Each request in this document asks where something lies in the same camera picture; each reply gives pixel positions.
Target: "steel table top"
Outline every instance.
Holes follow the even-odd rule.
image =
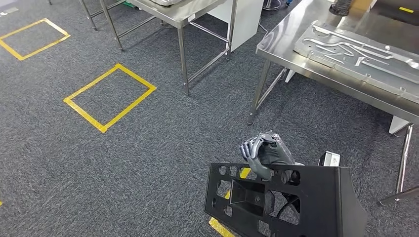
[[[380,43],[419,54],[419,27],[352,9],[346,17],[329,13],[327,0],[302,0],[263,40],[256,53],[296,73],[364,101],[392,115],[419,123],[419,104],[296,53],[295,42],[315,20]]]
[[[226,0],[183,0],[171,6],[161,6],[150,0],[130,0],[132,4],[162,19],[176,28],[203,16]]]

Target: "black plastic bracket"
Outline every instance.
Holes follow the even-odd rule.
[[[357,237],[363,236],[367,214],[354,193],[349,168],[299,165],[267,165],[274,171],[271,181],[240,177],[247,164],[211,163],[205,212],[242,236],[265,236],[259,221],[269,225],[275,237]],[[299,174],[297,183],[284,184],[283,172]],[[230,183],[230,197],[217,195],[221,181]],[[273,210],[272,191],[299,197],[299,224],[269,215]]]

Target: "steel table leg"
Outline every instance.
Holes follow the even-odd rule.
[[[177,35],[179,37],[179,49],[180,49],[180,62],[182,64],[182,75],[183,75],[183,87],[185,94],[189,95],[189,80],[188,71],[186,69],[186,57],[185,57],[185,45],[183,40],[183,28],[177,29]]]
[[[260,77],[259,83],[257,84],[256,92],[254,94],[254,97],[251,103],[250,115],[248,118],[249,125],[253,124],[254,122],[254,114],[256,113],[256,110],[259,104],[259,98],[262,93],[263,86],[265,85],[266,77],[268,76],[268,71],[269,71],[270,66],[271,66],[271,61],[266,59],[265,65],[263,66],[263,70],[262,70],[262,76]]]
[[[228,42],[226,45],[226,49],[228,49],[226,53],[227,60],[229,60],[231,57],[231,44],[233,42],[233,31],[234,31],[234,23],[236,21],[236,11],[237,11],[237,0],[233,0],[233,4],[231,7],[230,24],[228,25],[228,32],[227,32],[227,38],[228,38]]]
[[[120,50],[123,50],[121,42],[119,41],[119,36],[117,34],[117,31],[115,30],[114,23],[112,22],[111,16],[109,15],[108,7],[105,5],[105,2],[103,0],[99,0],[99,1],[100,1],[100,5],[102,5],[103,13],[105,13],[106,18],[108,19],[109,24],[111,25],[112,31],[114,32],[115,39],[118,43],[118,47]]]
[[[85,4],[84,0],[80,0],[80,4],[82,5],[84,12],[86,13],[87,18],[89,19],[89,21],[90,21],[90,23],[91,23],[91,25],[92,25],[92,28],[93,28],[95,31],[97,31],[96,25],[95,25],[95,24],[94,24],[94,22],[93,22],[92,16],[90,15],[90,12],[89,12],[89,10],[87,9],[87,6],[86,6],[86,4]]]
[[[410,138],[412,136],[412,129],[413,124],[410,124],[407,126],[406,130],[406,136],[405,136],[405,142],[403,144],[403,152],[402,157],[400,159],[400,167],[399,167],[399,175],[397,178],[397,187],[396,187],[396,194],[403,191],[403,182],[405,179],[405,171],[406,171],[406,159],[409,152],[409,144],[410,144]]]
[[[389,204],[395,203],[403,198],[413,197],[419,195],[419,186],[416,186],[414,188],[408,189],[406,191],[403,191],[401,193],[386,197],[384,199],[381,199],[379,202],[383,206],[387,206]]]

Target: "yellow tape square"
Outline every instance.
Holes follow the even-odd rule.
[[[45,23],[49,24],[49,25],[50,25],[50,26],[52,26],[54,29],[56,29],[56,30],[58,30],[60,33],[62,33],[62,34],[64,35],[64,37],[63,37],[63,38],[61,38],[61,39],[59,39],[59,40],[57,40],[57,41],[55,41],[55,42],[52,42],[52,43],[48,44],[47,46],[44,46],[44,47],[42,47],[42,48],[40,48],[40,49],[38,49],[38,50],[35,50],[34,52],[32,52],[32,53],[30,53],[30,54],[28,54],[28,55],[25,55],[25,56],[20,55],[18,52],[16,52],[13,48],[11,48],[9,45],[7,45],[7,44],[3,41],[3,39],[5,39],[5,38],[7,38],[7,37],[9,37],[9,36],[14,35],[15,33],[21,32],[22,30],[25,30],[25,29],[27,29],[27,28],[29,28],[29,27],[32,27],[32,26],[34,26],[34,25],[37,25],[37,24],[39,24],[39,23],[41,23],[41,22],[45,22]],[[37,54],[37,53],[40,53],[40,52],[42,52],[42,51],[46,50],[47,48],[50,48],[50,47],[52,47],[52,46],[54,46],[54,45],[56,45],[56,44],[60,43],[61,41],[64,41],[64,40],[65,40],[65,39],[67,39],[68,37],[70,37],[70,35],[69,35],[69,34],[68,34],[65,30],[61,29],[59,26],[57,26],[57,25],[55,25],[54,23],[52,23],[50,20],[48,20],[48,19],[44,18],[44,19],[39,20],[39,21],[37,21],[37,22],[34,22],[34,23],[30,24],[30,25],[27,25],[27,26],[25,26],[25,27],[22,27],[22,28],[20,28],[19,30],[13,31],[13,32],[11,32],[11,33],[9,33],[9,34],[6,34],[6,35],[4,35],[4,36],[0,37],[0,45],[1,45],[3,48],[5,48],[5,49],[6,49],[6,50],[7,50],[7,51],[11,54],[11,55],[15,56],[15,57],[16,57],[17,59],[19,59],[20,61],[23,61],[23,60],[25,60],[25,59],[27,59],[27,58],[29,58],[29,57],[34,56],[34,55],[35,55],[35,54]]]
[[[245,179],[248,174],[250,173],[250,168],[244,168],[242,172],[240,173],[240,178]],[[226,199],[230,199],[230,190],[227,191],[227,194],[225,195]],[[220,235],[223,237],[235,237],[234,234],[232,234],[227,228],[225,228],[222,224],[220,224],[215,218],[211,217],[209,220],[209,225],[214,228]]]
[[[98,82],[100,82],[102,79],[104,79],[105,77],[109,76],[111,73],[113,73],[114,71],[116,71],[118,69],[121,70],[121,71],[123,71],[124,73],[130,75],[132,78],[136,79],[137,81],[139,81],[140,83],[142,83],[143,85],[145,85],[146,87],[148,87],[148,90],[144,94],[142,94],[138,99],[136,99],[134,102],[132,102],[130,105],[128,105],[128,107],[126,107],[124,110],[122,110],[116,117],[114,117],[113,119],[111,119],[107,124],[102,125],[96,119],[94,119],[92,116],[90,116],[86,111],[84,111],[82,108],[80,108],[76,103],[74,103],[72,101],[72,99],[74,97],[76,97],[77,95],[81,94],[82,92],[84,92],[85,90],[91,88],[92,86],[94,86],[95,84],[97,84]],[[144,100],[147,96],[149,96],[155,89],[156,89],[156,87],[154,85],[152,85],[148,81],[144,80],[142,77],[140,77],[139,75],[133,73],[132,71],[130,71],[126,67],[122,66],[121,64],[117,63],[111,70],[105,72],[104,74],[102,74],[100,77],[96,78],[91,83],[85,85],[80,90],[74,92],[72,95],[70,95],[69,97],[65,98],[64,99],[64,102],[67,103],[71,108],[73,108],[77,113],[79,113],[88,122],[90,122],[93,126],[95,126],[97,129],[99,129],[99,131],[101,131],[102,133],[104,133],[104,132],[106,132],[108,130],[108,128],[110,126],[112,126],[120,118],[122,118],[124,115],[126,115],[130,110],[132,110],[142,100]]]

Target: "robot finger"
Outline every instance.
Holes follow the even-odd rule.
[[[249,141],[245,141],[245,142],[243,143],[243,147],[244,147],[244,149],[245,149],[245,154],[246,154],[246,157],[247,157],[247,158],[249,158],[249,157],[250,157],[250,147],[249,147]]]
[[[250,149],[253,146],[255,139],[256,139],[256,137],[253,137],[253,138],[249,139],[249,147],[250,147]]]
[[[254,159],[257,157],[257,154],[259,153],[259,148],[262,146],[262,144],[265,142],[266,140],[264,139],[263,134],[259,134],[254,142],[253,145],[251,146],[251,150],[250,150],[250,158]]]
[[[242,154],[243,158],[247,161],[247,156],[246,156],[244,144],[240,145],[240,153]]]

